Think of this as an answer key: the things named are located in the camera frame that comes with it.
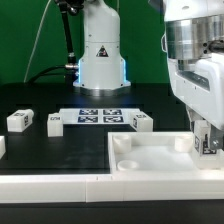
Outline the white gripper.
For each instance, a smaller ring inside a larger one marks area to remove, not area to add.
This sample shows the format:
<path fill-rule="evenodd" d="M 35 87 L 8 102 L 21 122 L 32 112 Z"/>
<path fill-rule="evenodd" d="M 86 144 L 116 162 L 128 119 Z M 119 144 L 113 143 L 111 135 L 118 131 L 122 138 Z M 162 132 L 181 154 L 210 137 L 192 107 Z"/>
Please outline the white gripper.
<path fill-rule="evenodd" d="M 173 94 L 188 107 L 190 130 L 206 120 L 209 148 L 223 150 L 224 40 L 165 32 L 162 46 Z"/>

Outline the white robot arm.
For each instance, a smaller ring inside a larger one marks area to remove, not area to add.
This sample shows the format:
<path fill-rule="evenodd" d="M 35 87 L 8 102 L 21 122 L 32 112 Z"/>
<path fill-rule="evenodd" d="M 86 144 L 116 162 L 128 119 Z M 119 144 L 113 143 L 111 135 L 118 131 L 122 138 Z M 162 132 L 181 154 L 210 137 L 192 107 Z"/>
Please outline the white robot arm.
<path fill-rule="evenodd" d="M 174 95 L 185 103 L 191 126 L 206 121 L 200 138 L 224 150 L 224 0 L 148 0 L 164 14 L 161 47 Z M 84 55 L 74 85 L 91 95 L 130 85 L 120 55 L 120 18 L 104 0 L 84 2 Z"/>

